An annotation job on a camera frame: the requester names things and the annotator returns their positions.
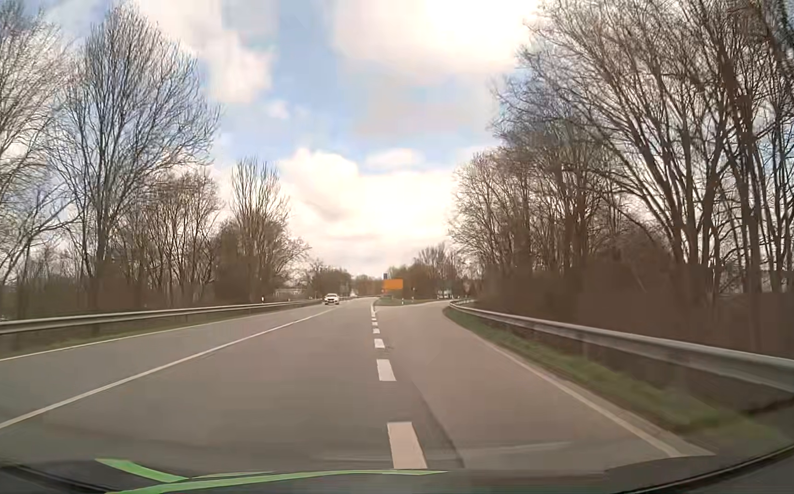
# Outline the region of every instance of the asphalt road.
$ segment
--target asphalt road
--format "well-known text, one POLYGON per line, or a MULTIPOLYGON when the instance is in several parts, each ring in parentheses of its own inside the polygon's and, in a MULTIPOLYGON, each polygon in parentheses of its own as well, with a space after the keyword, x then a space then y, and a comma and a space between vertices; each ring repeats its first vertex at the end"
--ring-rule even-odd
POLYGON ((442 314, 371 299, 0 361, 0 457, 599 471, 704 452, 442 314))

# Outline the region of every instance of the lane marking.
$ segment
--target lane marking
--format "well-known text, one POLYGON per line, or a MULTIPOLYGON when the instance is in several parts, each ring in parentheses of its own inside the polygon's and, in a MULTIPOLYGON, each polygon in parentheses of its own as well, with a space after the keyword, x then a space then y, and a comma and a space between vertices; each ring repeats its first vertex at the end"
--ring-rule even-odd
POLYGON ((620 418, 617 415, 615 415, 610 410, 602 408, 598 403, 595 403, 595 402, 587 399, 586 397, 582 396, 580 393, 574 391, 570 387, 565 386, 564 384, 562 384, 561 382, 559 382, 556 379, 552 378, 551 376, 545 375, 543 372, 535 369, 531 365, 529 365, 529 364, 525 363, 524 361, 520 360, 518 357, 515 357, 514 355, 508 353, 507 351, 501 349, 498 346, 495 346, 493 343, 488 342, 487 340, 483 339, 482 337, 480 337, 480 336, 478 336, 476 334, 473 334, 473 335, 475 337, 477 337, 480 342, 482 342, 483 344, 485 344, 486 346, 488 346, 492 350, 496 351, 498 354, 503 355, 504 357, 512 360, 513 363, 515 363, 516 365, 522 366, 525 370, 531 372, 532 374, 534 374, 535 376, 539 377, 540 379, 543 379, 544 381, 549 382, 551 385, 561 389, 562 391, 567 393, 567 395, 569 395, 569 396, 571 396, 573 398, 576 398, 578 401, 580 401, 581 403, 585 404, 586 406, 588 406, 592 410, 597 411, 598 413, 602 414, 604 417, 606 417, 606 418, 612 420, 613 422, 615 422, 617 425, 622 426, 623 429, 625 429, 625 430, 635 434, 639 438, 643 439, 650 446, 653 446, 656 449, 659 449, 659 451, 661 451, 662 453, 665 453, 666 455, 668 455, 669 458, 681 458, 683 456, 687 456, 687 455, 681 453, 674 446, 671 446, 671 445, 667 444, 665 441, 660 440, 659 438, 656 438, 654 435, 652 435, 652 434, 650 434, 648 432, 645 432, 645 431, 637 428, 636 426, 634 426, 632 424, 629 424, 628 422, 626 422, 622 418, 620 418))
POLYGON ((93 395, 97 395, 98 393, 101 393, 103 391, 111 389, 112 387, 117 387, 120 384, 126 384, 127 382, 138 380, 141 377, 150 376, 153 373, 157 373, 157 372, 159 372, 161 370, 165 370, 165 369, 167 369, 169 367, 172 367, 174 365, 183 364, 186 361, 197 359, 197 358, 205 356, 207 354, 212 354, 214 352, 217 352, 218 350, 222 350, 222 349, 226 348, 227 346, 232 346, 233 344, 241 343, 241 342, 249 340, 251 338, 256 338, 256 337, 262 336, 262 335, 264 335, 266 333, 271 333, 272 331, 277 331, 277 330, 280 330, 282 328, 286 328, 287 326, 290 326, 290 325, 295 324, 297 322, 307 321, 307 320, 309 320, 309 319, 311 319, 313 317, 321 316, 321 315, 326 314, 327 312, 331 312, 333 310, 336 310, 336 309, 325 310, 323 312, 319 312, 317 314, 313 314, 312 316, 304 317, 303 319, 297 319, 296 321, 290 321, 287 324, 282 324, 281 326, 276 326, 276 327, 268 329, 266 331, 260 331, 258 333, 254 333, 252 335, 249 335, 249 336, 246 336, 246 337, 243 337, 243 338, 238 338, 237 340, 230 341, 229 343, 217 345, 214 348, 209 348, 209 349, 203 350, 202 352, 199 352, 197 354, 190 355, 189 357, 183 357, 183 359, 178 359, 178 360, 175 360, 173 362, 169 362, 168 364, 160 365, 159 367, 154 367, 154 368, 152 368, 150 370, 146 370, 146 371, 144 371, 142 373, 139 373, 139 374, 136 374, 134 376, 128 376, 126 378, 120 379, 119 381, 114 381, 114 382, 111 382, 110 384, 106 384, 106 385, 101 386, 101 387, 96 387, 93 390, 86 391, 85 393, 81 393, 81 394, 79 394, 79 395, 77 395, 75 397, 67 398, 65 400, 62 400, 61 402, 53 403, 51 405, 45 406, 43 408, 40 408, 40 409, 37 409, 37 410, 34 410, 34 411, 29 411, 28 413, 19 415, 18 417, 14 418, 14 419, 5 420, 5 421, 1 422, 0 423, 0 430, 4 429, 4 428, 7 428, 10 425, 18 424, 19 422, 22 422, 24 420, 32 419, 32 418, 37 417, 38 415, 44 414, 44 413, 46 413, 48 411, 55 410, 57 408, 61 408, 61 407, 65 406, 65 405, 71 404, 73 402, 80 401, 80 400, 82 400, 84 398, 88 398, 88 397, 91 397, 93 395))
POLYGON ((394 468, 425 469, 428 467, 412 422, 388 422, 388 441, 391 443, 391 460, 394 468))
POLYGON ((379 370, 379 381, 397 381, 391 368, 391 360, 376 359, 376 368, 379 370))
POLYGON ((32 357, 34 355, 51 354, 52 352, 62 352, 62 350, 71 350, 71 349, 74 349, 74 348, 81 348, 83 346, 92 346, 93 344, 101 344, 101 343, 109 343, 109 342, 112 342, 112 341, 120 341, 122 339, 139 338, 139 337, 142 337, 142 336, 158 335, 158 334, 161 334, 161 333, 167 333, 167 332, 171 332, 171 331, 190 330, 192 328, 198 328, 199 326, 207 326, 209 324, 219 324, 221 322, 235 322, 235 321, 238 321, 240 319, 250 319, 252 317, 271 316, 272 314, 274 314, 274 312, 265 312, 265 313, 262 313, 262 314, 251 314, 250 316, 233 317, 231 319, 224 319, 222 321, 201 322, 199 324, 194 324, 192 326, 181 326, 179 328, 171 328, 171 329, 168 329, 168 330, 150 331, 149 333, 140 333, 140 334, 137 334, 137 335, 129 335, 129 336, 121 336, 121 337, 117 337, 117 338, 102 339, 102 340, 99 340, 99 341, 92 341, 92 342, 89 342, 89 343, 73 344, 71 346, 62 346, 61 348, 52 348, 50 350, 41 350, 40 352, 33 352, 33 353, 30 353, 30 354, 21 354, 21 355, 12 355, 11 357, 3 357, 2 359, 0 359, 0 362, 4 362, 4 361, 7 361, 7 360, 21 359, 23 357, 32 357))

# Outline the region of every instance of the grass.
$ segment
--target grass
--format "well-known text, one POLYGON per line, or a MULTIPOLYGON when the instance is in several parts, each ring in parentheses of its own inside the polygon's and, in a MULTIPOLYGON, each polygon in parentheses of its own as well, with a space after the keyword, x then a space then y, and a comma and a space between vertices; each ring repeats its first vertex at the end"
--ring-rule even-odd
POLYGON ((509 329, 493 327, 477 317, 452 308, 444 314, 457 324, 524 359, 576 382, 622 408, 660 427, 715 451, 719 449, 769 449, 787 443, 773 427, 741 414, 703 402, 678 388, 658 388, 613 371, 591 360, 565 354, 509 329))
POLYGON ((392 306, 395 306, 395 305, 412 305, 412 304, 416 304, 416 303, 425 303, 425 302, 436 301, 436 300, 437 299, 418 299, 418 300, 404 299, 404 300, 401 300, 401 299, 380 297, 380 298, 376 299, 376 301, 374 301, 372 303, 372 305, 380 305, 382 307, 392 307, 392 306))

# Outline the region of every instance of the road sign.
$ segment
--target road sign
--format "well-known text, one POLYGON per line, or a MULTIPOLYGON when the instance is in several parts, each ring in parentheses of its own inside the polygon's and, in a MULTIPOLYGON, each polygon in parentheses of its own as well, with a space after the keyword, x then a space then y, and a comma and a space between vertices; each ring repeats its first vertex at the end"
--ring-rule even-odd
POLYGON ((383 279, 382 280, 382 289, 383 290, 403 290, 403 280, 400 279, 400 278, 383 279))

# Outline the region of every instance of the cloud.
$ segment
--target cloud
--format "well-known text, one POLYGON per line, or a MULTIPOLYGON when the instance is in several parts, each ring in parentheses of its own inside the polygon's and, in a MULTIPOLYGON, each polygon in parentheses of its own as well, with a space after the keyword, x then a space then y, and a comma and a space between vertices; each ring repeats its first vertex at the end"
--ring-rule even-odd
POLYGON ((381 274, 446 238, 450 172, 365 175, 343 156, 308 149, 278 166, 291 198, 291 229, 329 264, 381 274))
POLYGON ((265 107, 266 114, 271 118, 279 120, 287 120, 290 118, 290 112, 287 110, 287 102, 282 99, 273 99, 265 107))
POLYGON ((368 80, 363 113, 354 130, 363 137, 403 137, 453 131, 484 132, 497 105, 487 83, 456 84, 419 98, 407 85, 368 80))
POLYGON ((411 168, 412 166, 423 163, 424 156, 421 153, 407 148, 395 148, 371 154, 366 157, 365 163, 368 167, 376 170, 396 170, 401 168, 411 168))
MULTIPOLYGON (((246 46, 249 34, 228 27, 221 0, 135 0, 160 29, 208 69, 209 91, 221 103, 249 103, 271 87, 272 49, 246 46)), ((260 28, 269 32, 272 27, 260 28)))
POLYGON ((427 83, 447 75, 510 70, 538 0, 336 0, 333 47, 427 83))
POLYGON ((232 171, 236 167, 236 161, 229 158, 229 152, 235 138, 229 132, 220 131, 215 137, 212 146, 211 156, 214 162, 208 166, 208 172, 217 184, 217 192, 223 203, 223 211, 220 216, 225 218, 232 211, 232 171))
POLYGON ((279 0, 221 0, 227 26, 242 35, 272 36, 279 25, 279 0))
POLYGON ((97 20, 104 0, 63 0, 47 10, 47 19, 58 24, 69 40, 83 38, 97 20))
POLYGON ((490 140, 490 142, 486 144, 475 144, 473 146, 467 146, 465 148, 461 148, 456 150, 455 155, 455 163, 467 163, 469 162, 474 155, 481 153, 482 151, 488 151, 492 148, 496 148, 500 142, 497 140, 490 140))

